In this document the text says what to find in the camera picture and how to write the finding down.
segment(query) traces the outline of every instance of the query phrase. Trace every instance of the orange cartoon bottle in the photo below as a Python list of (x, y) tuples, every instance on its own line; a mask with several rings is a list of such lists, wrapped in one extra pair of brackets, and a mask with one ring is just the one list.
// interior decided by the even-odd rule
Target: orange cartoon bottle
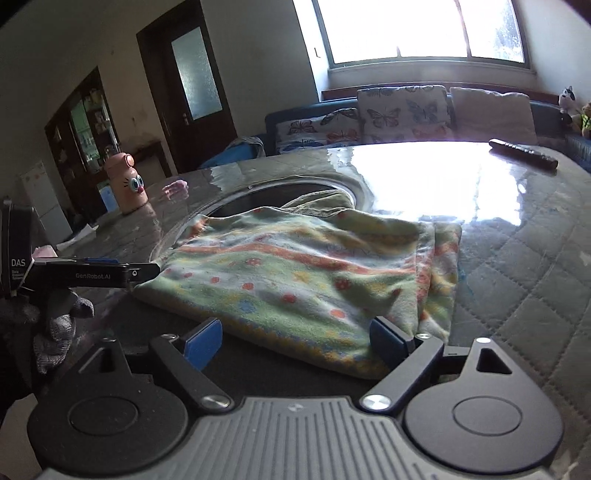
[(133, 212), (148, 201), (144, 181), (134, 169), (134, 163), (128, 153), (117, 153), (105, 161), (105, 170), (121, 213)]

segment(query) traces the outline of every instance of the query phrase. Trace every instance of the folded blanket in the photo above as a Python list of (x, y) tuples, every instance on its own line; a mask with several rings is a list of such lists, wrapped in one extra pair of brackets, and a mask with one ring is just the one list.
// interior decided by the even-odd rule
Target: folded blanket
[(257, 158), (266, 157), (265, 145), (263, 144), (262, 140), (258, 137), (238, 137), (238, 138), (235, 138), (234, 140), (232, 140), (230, 142), (230, 144), (225, 148), (225, 150), (229, 150), (232, 147), (235, 147), (237, 145), (242, 145), (242, 144), (253, 145), (256, 150), (256, 157)]
[(194, 217), (141, 300), (320, 367), (382, 378), (369, 323), (447, 340), (461, 228), (359, 212), (335, 191), (283, 209)]

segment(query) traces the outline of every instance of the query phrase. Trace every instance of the dark remote control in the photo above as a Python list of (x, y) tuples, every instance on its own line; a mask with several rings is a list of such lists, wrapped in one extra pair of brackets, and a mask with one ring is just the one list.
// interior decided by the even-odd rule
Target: dark remote control
[(493, 138), (488, 144), (492, 147), (495, 152), (521, 160), (525, 163), (529, 163), (535, 167), (543, 168), (544, 170), (556, 171), (558, 168), (558, 160), (551, 158), (543, 153), (536, 152), (520, 145), (515, 145), (509, 142), (503, 142)]

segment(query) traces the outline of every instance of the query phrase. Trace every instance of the window frame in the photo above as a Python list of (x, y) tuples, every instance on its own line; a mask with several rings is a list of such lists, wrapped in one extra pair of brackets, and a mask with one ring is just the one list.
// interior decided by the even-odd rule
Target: window frame
[(519, 33), (519, 39), (521, 40), (521, 49), (523, 51), (523, 63), (518, 61), (512, 60), (504, 60), (504, 59), (492, 59), (489, 57), (475, 57), (472, 56), (472, 49), (470, 48), (470, 40), (468, 38), (468, 30), (466, 29), (466, 24), (464, 22), (464, 15), (462, 13), (462, 6), (460, 5), (460, 0), (454, 0), (456, 4), (456, 8), (458, 13), (460, 14), (460, 22), (462, 24), (462, 30), (464, 33), (464, 39), (466, 41), (466, 57), (402, 57), (400, 55), (400, 49), (397, 46), (398, 56), (397, 57), (389, 57), (389, 58), (382, 58), (382, 59), (367, 59), (367, 60), (355, 60), (355, 61), (345, 61), (342, 63), (335, 63), (333, 58), (332, 49), (330, 48), (330, 41), (329, 36), (326, 31), (326, 26), (324, 24), (324, 19), (322, 18), (322, 12), (320, 10), (320, 4), (318, 0), (312, 0), (312, 4), (314, 5), (314, 11), (316, 13), (316, 20), (318, 21), (318, 26), (320, 27), (320, 34), (322, 35), (322, 42), (324, 43), (324, 49), (326, 50), (326, 56), (329, 61), (329, 69), (338, 69), (341, 67), (352, 67), (358, 65), (371, 65), (374, 63), (387, 63), (387, 62), (398, 62), (398, 61), (429, 61), (429, 60), (448, 60), (448, 61), (462, 61), (467, 63), (488, 63), (488, 64), (496, 64), (496, 65), (504, 65), (509, 67), (517, 67), (520, 69), (531, 70), (530, 64), (530, 54), (527, 48), (527, 41), (525, 37), (525, 31), (522, 27), (522, 16), (521, 12), (519, 11), (519, 5), (514, 0), (509, 0), (511, 2), (511, 6), (513, 7), (513, 12), (515, 13), (515, 21), (517, 22), (517, 31)]

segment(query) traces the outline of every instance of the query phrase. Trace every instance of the butterfly print cushion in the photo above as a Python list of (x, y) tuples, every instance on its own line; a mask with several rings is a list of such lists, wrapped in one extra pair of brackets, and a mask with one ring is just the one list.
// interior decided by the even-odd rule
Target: butterfly print cushion
[(359, 113), (343, 108), (328, 115), (277, 124), (277, 153), (303, 148), (349, 147), (361, 143)]
[(357, 100), (363, 143), (454, 140), (441, 85), (364, 89)]

